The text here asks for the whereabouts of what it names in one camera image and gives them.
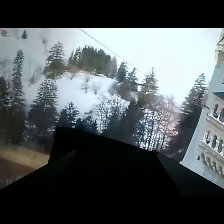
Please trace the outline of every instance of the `building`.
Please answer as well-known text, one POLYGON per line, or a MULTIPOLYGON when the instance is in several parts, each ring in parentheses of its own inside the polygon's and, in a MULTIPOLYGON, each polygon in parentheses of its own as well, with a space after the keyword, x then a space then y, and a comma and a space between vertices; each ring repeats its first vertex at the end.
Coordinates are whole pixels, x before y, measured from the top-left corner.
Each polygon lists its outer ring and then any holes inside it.
POLYGON ((224 28, 209 90, 182 165, 224 188, 224 28))

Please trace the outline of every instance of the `tower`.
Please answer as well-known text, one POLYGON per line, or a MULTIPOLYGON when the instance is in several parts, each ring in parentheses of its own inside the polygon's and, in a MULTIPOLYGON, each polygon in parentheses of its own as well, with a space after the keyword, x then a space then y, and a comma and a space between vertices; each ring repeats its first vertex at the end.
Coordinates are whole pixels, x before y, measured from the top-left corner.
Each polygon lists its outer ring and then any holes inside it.
POLYGON ((201 116, 182 165, 224 188, 224 28, 201 116))

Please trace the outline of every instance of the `wire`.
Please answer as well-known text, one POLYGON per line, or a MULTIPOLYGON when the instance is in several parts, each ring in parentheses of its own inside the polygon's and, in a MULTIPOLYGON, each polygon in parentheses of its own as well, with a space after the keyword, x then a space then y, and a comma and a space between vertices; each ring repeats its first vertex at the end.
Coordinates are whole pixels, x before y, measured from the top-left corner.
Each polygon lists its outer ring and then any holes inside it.
POLYGON ((119 56, 117 53, 115 53, 114 51, 112 51, 111 49, 109 49, 107 46, 105 46, 104 44, 102 44, 100 41, 98 41, 96 38, 92 37, 90 34, 88 34, 86 31, 84 31, 81 28, 78 28, 79 30, 81 30, 83 33, 85 33, 87 36, 89 36, 91 39, 95 40, 98 44, 100 44, 101 46, 103 46, 104 48, 106 48, 108 51, 112 52, 114 55, 116 55, 117 57, 121 58, 124 62, 126 62, 127 64, 131 65, 133 68, 135 68, 137 71, 139 71, 140 73, 142 73, 138 68, 136 68, 136 66, 133 66, 131 63, 129 63, 127 60, 125 60, 124 58, 122 58, 121 56, 119 56))

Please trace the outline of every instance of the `black roof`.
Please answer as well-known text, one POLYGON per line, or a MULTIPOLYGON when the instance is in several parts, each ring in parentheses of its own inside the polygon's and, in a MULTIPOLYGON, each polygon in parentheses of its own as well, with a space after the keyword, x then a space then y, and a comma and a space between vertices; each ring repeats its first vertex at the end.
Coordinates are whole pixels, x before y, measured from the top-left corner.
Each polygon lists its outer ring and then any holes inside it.
POLYGON ((224 100, 224 92, 214 92, 214 94, 224 100))

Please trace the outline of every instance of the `snowy hillside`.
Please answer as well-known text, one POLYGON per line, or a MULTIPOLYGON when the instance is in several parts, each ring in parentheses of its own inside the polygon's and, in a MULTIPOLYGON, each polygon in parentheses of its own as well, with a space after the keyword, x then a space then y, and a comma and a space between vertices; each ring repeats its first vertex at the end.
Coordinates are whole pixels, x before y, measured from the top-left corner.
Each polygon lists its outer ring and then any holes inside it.
MULTIPOLYGON (((36 97, 37 89, 39 88, 40 83, 45 79, 45 76, 41 74, 41 71, 43 71, 43 68, 45 67, 48 53, 43 43, 41 42, 41 33, 36 32, 34 35, 29 32, 29 29, 27 29, 27 31, 29 38, 25 40, 21 38, 15 38, 11 30, 9 30, 7 36, 1 37, 0 61, 8 59, 11 62, 12 73, 12 63, 16 56, 16 52, 19 49, 23 51, 24 65, 22 83, 27 105, 29 106, 36 97), (39 71, 40 74, 38 74, 38 79, 36 82, 30 85, 29 79, 35 71, 39 71)), ((49 40, 47 50, 49 50, 49 48, 54 44, 55 42, 49 40)), ((67 52, 72 51, 72 49, 68 50, 67 46, 71 43, 65 42, 63 44, 65 49, 67 49, 67 52)), ((67 55, 65 55, 64 59, 65 61, 68 60, 67 55)), ((80 111, 80 115, 83 115, 85 112, 88 112, 94 104, 99 102, 100 95, 109 96, 108 89, 113 84, 113 82, 115 81, 103 75, 93 76, 88 75, 85 72, 77 73, 76 76, 71 80, 70 73, 66 72, 62 78, 56 81, 58 86, 58 110, 63 109, 68 104, 68 102, 72 101, 80 111), (87 93, 82 90, 82 85, 86 79, 86 76, 89 76, 87 93)))

